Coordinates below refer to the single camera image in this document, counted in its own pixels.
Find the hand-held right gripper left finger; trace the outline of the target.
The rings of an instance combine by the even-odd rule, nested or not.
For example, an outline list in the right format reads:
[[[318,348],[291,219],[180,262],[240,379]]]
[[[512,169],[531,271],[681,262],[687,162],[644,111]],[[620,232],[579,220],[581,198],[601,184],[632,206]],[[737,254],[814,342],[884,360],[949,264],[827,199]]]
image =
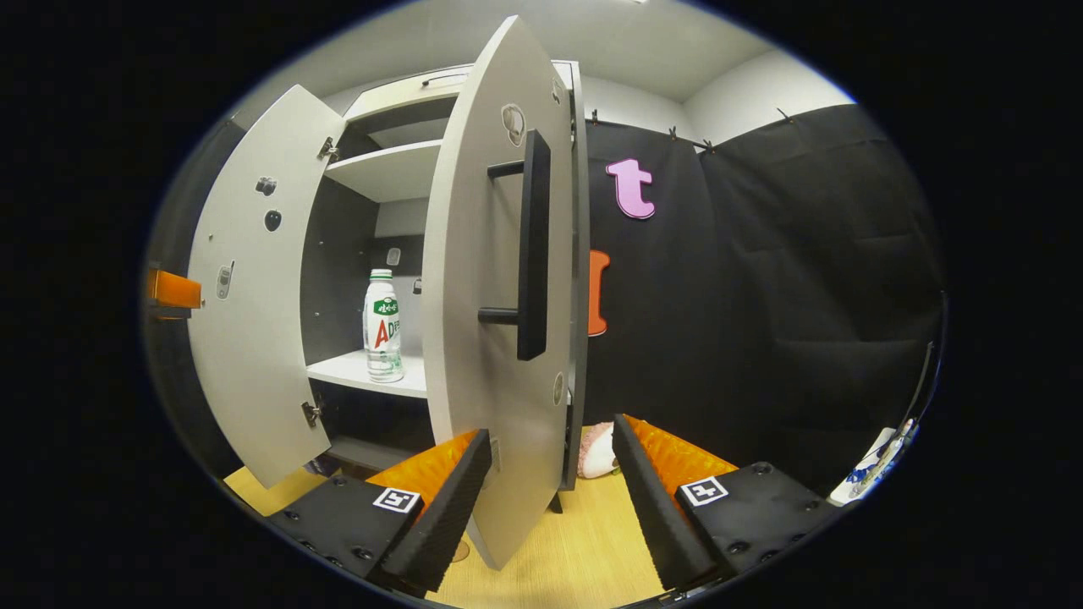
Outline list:
[[[469,431],[367,480],[332,475],[268,521],[352,576],[425,595],[443,582],[491,466],[490,431]]]

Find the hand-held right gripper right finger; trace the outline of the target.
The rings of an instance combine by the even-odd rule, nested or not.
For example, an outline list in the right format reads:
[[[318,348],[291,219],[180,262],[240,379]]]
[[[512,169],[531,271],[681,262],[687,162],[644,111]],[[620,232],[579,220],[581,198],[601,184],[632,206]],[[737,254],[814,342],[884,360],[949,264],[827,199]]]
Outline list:
[[[733,579],[827,531],[846,513],[781,468],[739,468],[618,414],[613,448],[665,589]]]

